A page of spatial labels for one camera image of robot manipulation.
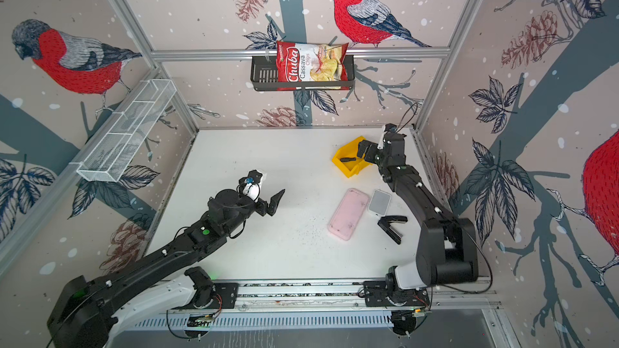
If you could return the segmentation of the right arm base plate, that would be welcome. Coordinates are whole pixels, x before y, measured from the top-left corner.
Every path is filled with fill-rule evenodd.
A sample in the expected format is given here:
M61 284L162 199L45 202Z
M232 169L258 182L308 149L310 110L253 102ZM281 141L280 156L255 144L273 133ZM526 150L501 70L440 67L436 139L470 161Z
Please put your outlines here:
M430 296L426 290L403 290L390 286L385 280L364 281L357 295L369 308L430 306Z

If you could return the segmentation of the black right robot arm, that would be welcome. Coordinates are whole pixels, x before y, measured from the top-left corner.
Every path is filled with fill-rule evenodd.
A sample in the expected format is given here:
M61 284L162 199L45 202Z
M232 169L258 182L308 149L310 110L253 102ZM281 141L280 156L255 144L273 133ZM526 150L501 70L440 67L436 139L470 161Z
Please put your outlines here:
M377 166L383 181L404 201L420 226L414 261L390 267L381 289L398 306L419 289L471 283L479 277L472 222L442 206L418 170L406 164L405 138L389 124L379 143L362 140L356 145L356 157Z

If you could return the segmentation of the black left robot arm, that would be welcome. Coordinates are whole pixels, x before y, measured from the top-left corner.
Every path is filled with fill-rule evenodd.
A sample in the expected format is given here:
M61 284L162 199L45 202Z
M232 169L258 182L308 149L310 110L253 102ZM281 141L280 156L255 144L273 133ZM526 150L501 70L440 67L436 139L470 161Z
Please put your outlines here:
M208 274L195 264L230 238L238 237L253 215L273 216L284 196L270 201L225 189L208 210L171 242L118 272L67 283L51 312L49 346L103 347L127 328L166 309L190 302L206 307L214 298Z

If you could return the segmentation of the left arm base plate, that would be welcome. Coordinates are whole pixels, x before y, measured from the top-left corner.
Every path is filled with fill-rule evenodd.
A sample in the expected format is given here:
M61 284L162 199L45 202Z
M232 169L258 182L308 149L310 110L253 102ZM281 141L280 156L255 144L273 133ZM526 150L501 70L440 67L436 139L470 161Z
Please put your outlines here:
M232 282L214 283L196 290L190 301L190 309L234 309L239 284Z

